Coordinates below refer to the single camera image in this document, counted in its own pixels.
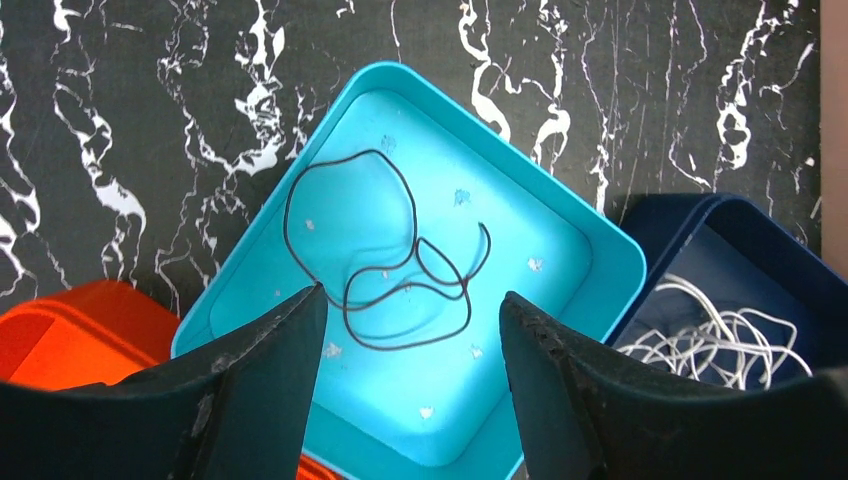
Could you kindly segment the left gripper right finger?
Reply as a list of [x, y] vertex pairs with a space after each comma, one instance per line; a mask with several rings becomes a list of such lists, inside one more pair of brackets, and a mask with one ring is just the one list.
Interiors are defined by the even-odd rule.
[[847, 475], [845, 368], [740, 391], [646, 365], [514, 292], [499, 322], [533, 479]]

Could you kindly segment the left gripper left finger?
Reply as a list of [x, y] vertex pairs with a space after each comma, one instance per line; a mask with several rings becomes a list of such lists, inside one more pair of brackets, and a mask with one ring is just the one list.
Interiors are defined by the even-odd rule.
[[314, 284], [114, 385], [1, 387], [5, 479], [293, 479], [328, 317]]

